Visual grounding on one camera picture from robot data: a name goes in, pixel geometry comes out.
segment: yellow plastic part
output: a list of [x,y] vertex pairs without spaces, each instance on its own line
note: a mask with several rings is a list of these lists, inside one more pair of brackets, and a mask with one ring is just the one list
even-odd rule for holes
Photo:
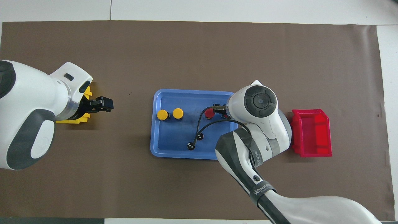
[[184,111],[181,108],[176,108],[173,110],[173,117],[175,119],[182,119],[184,116]]
[[[83,94],[87,99],[90,99],[90,96],[93,95],[92,92],[90,92],[90,86],[87,87],[86,91]],[[87,122],[88,119],[90,118],[89,113],[85,113],[81,118],[76,119],[76,120],[57,120],[55,123],[57,124],[80,124],[80,122]]]
[[159,110],[157,116],[159,120],[166,120],[170,118],[170,114],[165,110]]

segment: plastic tray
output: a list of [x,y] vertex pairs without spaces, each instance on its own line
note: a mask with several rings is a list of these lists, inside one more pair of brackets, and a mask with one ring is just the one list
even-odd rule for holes
[[[199,115],[203,109],[213,104],[226,104],[232,92],[160,89],[155,93],[152,111],[152,131],[150,150],[158,157],[188,158],[188,159],[217,159],[215,146],[219,137],[238,128],[230,122],[220,122],[210,125],[203,131],[204,138],[197,141],[195,149],[190,151],[187,144],[193,141]],[[173,118],[173,110],[181,108],[184,111],[183,120]],[[166,110],[171,118],[160,121],[156,114],[159,110]],[[220,120],[221,114],[207,120],[202,116],[200,128],[204,125]]]
[[330,124],[321,110],[292,110],[293,149],[301,157],[332,156]]

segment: red button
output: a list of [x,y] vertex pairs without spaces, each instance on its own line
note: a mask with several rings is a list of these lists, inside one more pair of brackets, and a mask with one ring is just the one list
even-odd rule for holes
[[209,108],[205,110],[205,116],[207,119],[212,119],[214,117],[215,113],[213,112],[213,109]]

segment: black wire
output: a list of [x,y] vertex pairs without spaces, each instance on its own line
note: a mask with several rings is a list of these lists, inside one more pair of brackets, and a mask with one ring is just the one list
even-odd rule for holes
[[202,115],[204,114],[204,112],[205,112],[206,110],[208,110],[208,109],[210,109],[210,108],[211,108],[211,106],[210,106],[210,107],[206,107],[206,109],[204,109],[204,110],[200,113],[199,120],[198,120],[198,126],[196,127],[196,134],[198,133],[198,130],[199,130],[199,123],[200,123],[200,120],[201,120],[201,118],[202,118]]
[[216,120],[216,121],[213,121],[213,122],[211,122],[211,123],[206,124],[202,129],[200,129],[200,131],[196,132],[196,136],[195,136],[195,138],[193,139],[193,145],[196,144],[196,141],[197,141],[197,139],[198,139],[198,135],[199,135],[200,133],[202,133],[204,129],[206,129],[206,128],[209,127],[210,125],[215,124],[215,123],[218,123],[218,122],[232,122],[232,123],[237,123],[237,124],[241,125],[244,129],[246,129],[246,131],[248,132],[248,134],[249,134],[250,136],[252,135],[252,134],[250,133],[249,128],[248,128],[244,123],[242,123],[242,122],[239,122],[239,121],[237,121],[237,120],[232,120],[232,119]]

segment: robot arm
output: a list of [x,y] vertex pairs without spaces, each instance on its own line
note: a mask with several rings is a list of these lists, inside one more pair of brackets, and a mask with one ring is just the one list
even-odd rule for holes
[[0,61],[0,167],[20,170],[41,159],[53,141],[56,120],[113,109],[110,99],[83,97],[91,81],[70,62],[47,75],[18,62]]
[[273,223],[380,224],[352,200],[336,196],[287,198],[262,179],[256,167],[286,150],[291,142],[291,128],[269,88],[257,81],[241,89],[228,101],[227,113],[247,123],[251,135],[244,128],[222,135],[216,145],[217,159]]

